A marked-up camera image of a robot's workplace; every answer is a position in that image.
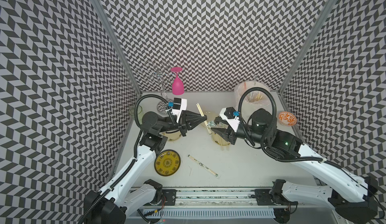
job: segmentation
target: chevron patterned wall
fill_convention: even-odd
[[[140,75],[153,70],[148,61],[183,67],[187,91],[232,90],[255,76],[277,89],[326,2],[100,1],[143,91],[160,90]]]
[[[377,178],[386,207],[385,5],[338,0],[285,98],[307,142],[353,173]]]
[[[88,0],[0,0],[0,16],[0,223],[74,223],[133,87]]]

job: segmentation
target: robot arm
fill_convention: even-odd
[[[244,95],[253,90],[265,91],[262,88],[252,88]],[[211,128],[211,130],[231,144],[235,144],[237,138],[249,141],[252,147],[255,143],[262,143],[260,148],[269,157],[280,162],[295,164],[327,184],[327,186],[313,187],[276,180],[269,194],[267,193],[268,198],[280,205],[296,205],[298,202],[305,202],[328,207],[336,210],[342,217],[360,224],[365,224],[374,218],[378,214],[378,205],[374,199],[374,193],[378,188],[377,181],[343,170],[339,165],[316,153],[296,136],[278,130],[276,104],[269,92],[264,93],[274,106],[274,116],[261,108],[251,115],[247,123],[243,123],[240,112],[233,107],[224,108],[215,119],[215,123],[225,123],[228,128]],[[243,100],[244,97],[241,97],[239,111]]]
[[[144,171],[154,162],[164,148],[167,137],[159,134],[166,131],[180,131],[182,136],[206,120],[194,112],[186,111],[186,99],[175,98],[172,108],[174,118],[161,117],[154,112],[147,112],[142,118],[140,134],[134,146],[135,154],[121,170],[99,192],[90,191],[84,198],[84,215],[79,224],[124,223],[126,216],[137,211],[146,203],[161,203],[162,185],[146,181],[141,188],[130,193],[130,189]]]

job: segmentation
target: yellow patterned plate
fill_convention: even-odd
[[[165,150],[154,161],[154,169],[159,175],[170,176],[178,170],[181,158],[174,150]]]

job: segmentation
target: small bowl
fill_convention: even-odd
[[[293,126],[295,125],[298,120],[296,119],[295,115],[293,115],[290,112],[282,111],[279,113],[279,122],[284,126]]]

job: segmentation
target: cable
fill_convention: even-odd
[[[144,214],[142,214],[140,209],[137,210],[137,212],[139,213],[139,215],[142,217],[142,219],[144,221],[146,221],[147,223],[150,223],[150,224],[155,224],[155,223],[159,222],[162,219],[162,215],[163,215],[163,211],[162,210],[163,210],[163,208],[165,207],[165,204],[166,204],[166,197],[164,197],[164,198],[165,198],[165,201],[162,201],[162,199],[161,199],[161,203],[162,203],[161,208],[157,209],[156,211],[151,211],[151,212],[148,212],[148,213],[146,213],[144,215]],[[162,211],[162,212],[160,214],[160,218],[157,221],[152,221],[152,220],[149,220],[149,219],[146,218],[147,216],[150,216],[150,215],[152,215],[154,213],[157,213],[157,212],[160,212],[160,211]]]
[[[178,132],[178,131],[179,131],[179,129],[175,130],[175,131],[172,131],[172,132],[165,132],[165,134],[174,134],[175,132]]]
[[[251,120],[251,118],[252,118],[252,115],[249,117],[248,122],[245,122],[245,120],[243,119],[244,123],[247,125],[247,128],[248,128],[249,120]],[[254,149],[261,149],[261,147],[253,147],[252,144],[248,144],[248,142],[247,142],[247,140],[246,140],[245,138],[244,138],[244,141],[245,141],[245,143],[246,143],[249,147],[251,147],[251,148],[254,148]]]
[[[138,99],[135,107],[134,107],[134,120],[136,122],[136,125],[140,128],[141,125],[139,123],[139,120],[138,120],[138,106],[140,104],[140,102],[145,99],[145,98],[149,98],[149,97],[154,97],[154,98],[158,98],[160,99],[161,101],[163,101],[165,104],[168,104],[168,101],[166,101],[163,97],[161,96],[158,96],[158,95],[154,95],[154,94],[149,94],[149,95],[145,95],[145,96],[142,96]],[[173,118],[173,115],[170,111],[170,106],[166,106],[167,108],[167,113],[172,121],[173,124],[176,124],[176,121],[174,120]],[[91,206],[84,212],[84,214],[80,217],[79,221],[78,221],[78,224],[82,224],[85,219],[87,218],[87,216],[95,209],[95,207],[97,207],[97,205],[100,203],[100,201],[128,174],[128,172],[130,171],[130,169],[133,167],[133,165],[135,164],[136,162],[136,158],[137,158],[137,147],[138,147],[138,143],[139,143],[139,140],[141,138],[141,135],[143,133],[143,130],[140,130],[139,131],[139,134],[138,134],[138,137],[137,137],[137,140],[136,140],[136,143],[134,144],[134,159],[131,161],[130,165],[128,166],[128,168],[110,185],[110,188],[105,190],[101,195],[99,195],[96,200],[91,204]]]
[[[344,171],[343,169],[341,169],[343,171],[343,173],[345,173],[348,177],[350,177],[352,180],[354,180],[355,183],[359,184],[358,181],[356,181],[354,178],[352,178],[346,171]],[[382,209],[382,212],[383,212],[383,215],[382,217],[379,217],[379,218],[373,218],[373,220],[382,220],[384,219],[385,217],[385,209],[383,208],[383,205],[381,205],[381,203],[379,202],[378,198],[375,196],[375,194],[370,191],[368,188],[364,187],[363,185],[359,184],[360,186],[362,186],[363,188],[365,188],[368,192],[370,192],[373,197],[375,198],[375,200],[378,202],[378,205],[379,207]]]
[[[136,105],[135,105],[135,107],[134,107],[134,120],[135,120],[135,122],[136,122],[136,125],[137,125],[139,128],[141,127],[141,124],[139,123],[139,120],[138,120],[138,106],[139,106],[140,102],[141,102],[143,99],[149,98],[149,97],[158,98],[158,99],[160,99],[161,101],[163,101],[163,102],[166,104],[166,111],[167,111],[167,114],[169,115],[169,118],[171,119],[171,122],[172,122],[173,124],[176,124],[176,120],[174,120],[173,114],[171,113],[171,107],[167,105],[167,104],[168,104],[168,101],[166,101],[165,98],[163,98],[163,97],[161,97],[161,96],[158,96],[158,95],[155,95],[155,94],[148,94],[148,95],[141,96],[141,97],[138,99],[138,101],[137,101],[137,103],[136,103]]]
[[[247,134],[247,130],[245,128],[244,120],[243,120],[242,114],[241,114],[241,108],[242,108],[242,103],[244,101],[244,98],[252,91],[261,91],[262,93],[267,95],[269,101],[271,102],[271,106],[272,106],[272,119],[271,119],[271,122],[265,128],[265,130],[263,132],[263,136],[261,137],[261,140],[260,140],[261,149],[263,150],[263,152],[266,155],[268,155],[272,159],[275,159],[275,160],[277,160],[279,162],[283,162],[283,163],[293,163],[293,162],[300,162],[300,161],[317,161],[317,162],[323,161],[322,158],[317,158],[317,157],[300,157],[300,158],[295,158],[295,159],[283,159],[283,158],[279,158],[278,156],[276,156],[274,150],[271,150],[271,149],[267,150],[265,148],[266,147],[265,140],[267,138],[267,135],[268,135],[269,131],[272,129],[273,125],[276,124],[276,122],[275,122],[276,121],[276,117],[275,117],[276,116],[276,102],[275,102],[273,96],[269,93],[269,91],[267,91],[266,89],[261,88],[261,87],[252,87],[252,88],[246,90],[244,92],[244,94],[241,96],[240,101],[239,101],[239,119],[241,119],[240,125],[241,125],[241,128],[243,129],[244,135],[247,137],[247,139],[248,139],[248,141],[250,143],[254,143],[254,141]],[[324,163],[332,165],[332,166],[334,166],[335,168],[338,168],[338,169],[342,168],[339,164],[336,164],[336,163],[331,162],[329,160],[325,161]]]
[[[95,207],[99,204],[101,199],[105,197],[110,192],[110,189],[105,190],[101,195],[97,197],[97,199],[91,204],[91,206],[84,212],[84,214],[80,217],[78,224],[82,224],[86,217],[95,209]]]
[[[298,209],[298,204],[296,204],[295,210],[293,212],[291,212],[291,206],[290,206],[290,215],[294,214],[297,209]]]
[[[159,222],[159,221],[161,220],[161,218],[158,219],[157,221],[149,220],[149,219],[147,219],[147,218],[142,214],[142,212],[141,212],[139,209],[137,210],[137,212],[138,212],[139,215],[142,217],[142,219],[143,219],[144,221],[146,221],[147,223],[155,224],[155,223],[157,223],[157,222]]]
[[[100,203],[100,201],[125,177],[130,169],[133,167],[134,163],[136,162],[137,158],[137,146],[139,143],[139,139],[141,138],[142,130],[139,131],[136,143],[134,144],[134,159],[131,161],[128,168],[110,185],[110,188],[105,190],[101,195],[99,195],[96,200],[91,204],[91,206],[84,212],[84,214],[80,217],[78,224],[82,224],[87,216],[97,207],[97,205]]]

